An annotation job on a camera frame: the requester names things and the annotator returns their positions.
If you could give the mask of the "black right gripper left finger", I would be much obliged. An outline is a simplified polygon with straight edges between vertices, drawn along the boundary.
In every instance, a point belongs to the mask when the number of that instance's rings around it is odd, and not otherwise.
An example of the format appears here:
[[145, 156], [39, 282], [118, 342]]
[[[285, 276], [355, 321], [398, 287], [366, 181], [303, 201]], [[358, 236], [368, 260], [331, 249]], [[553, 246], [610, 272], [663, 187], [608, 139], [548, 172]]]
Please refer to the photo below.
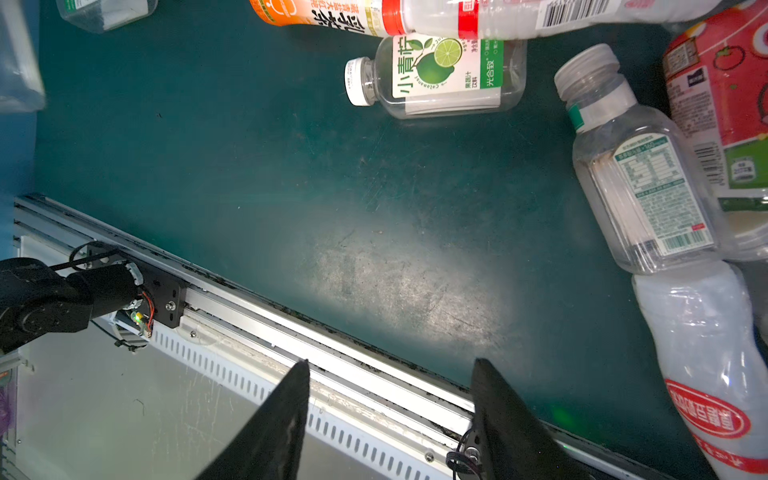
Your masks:
[[308, 419], [310, 368], [297, 362], [200, 479], [295, 479]]

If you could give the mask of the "white bottle red cap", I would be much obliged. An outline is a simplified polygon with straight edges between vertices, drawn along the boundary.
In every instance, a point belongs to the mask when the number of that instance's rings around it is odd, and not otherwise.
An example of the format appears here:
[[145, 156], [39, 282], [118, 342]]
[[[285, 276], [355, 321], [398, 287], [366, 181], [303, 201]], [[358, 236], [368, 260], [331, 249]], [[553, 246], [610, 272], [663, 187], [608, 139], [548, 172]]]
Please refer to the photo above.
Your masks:
[[398, 33], [460, 39], [528, 40], [597, 24], [686, 22], [718, 3], [670, 1], [385, 1]]

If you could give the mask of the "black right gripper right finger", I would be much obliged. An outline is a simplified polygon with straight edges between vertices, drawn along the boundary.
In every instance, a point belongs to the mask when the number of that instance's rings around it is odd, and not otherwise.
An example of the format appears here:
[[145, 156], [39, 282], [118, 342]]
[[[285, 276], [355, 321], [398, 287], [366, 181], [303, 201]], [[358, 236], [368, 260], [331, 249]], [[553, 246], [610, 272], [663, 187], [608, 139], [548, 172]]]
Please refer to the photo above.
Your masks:
[[493, 364], [475, 360], [471, 377], [473, 427], [487, 479], [589, 479]]

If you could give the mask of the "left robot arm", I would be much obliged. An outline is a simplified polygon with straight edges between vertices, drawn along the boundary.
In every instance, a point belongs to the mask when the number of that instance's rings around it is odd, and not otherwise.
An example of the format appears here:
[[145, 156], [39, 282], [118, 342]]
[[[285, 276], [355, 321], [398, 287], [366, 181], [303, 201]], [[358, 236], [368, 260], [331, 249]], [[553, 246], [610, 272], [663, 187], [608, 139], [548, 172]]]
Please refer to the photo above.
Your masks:
[[77, 333], [89, 322], [138, 298], [123, 265], [59, 275], [34, 258], [1, 262], [1, 352], [8, 354], [48, 333]]

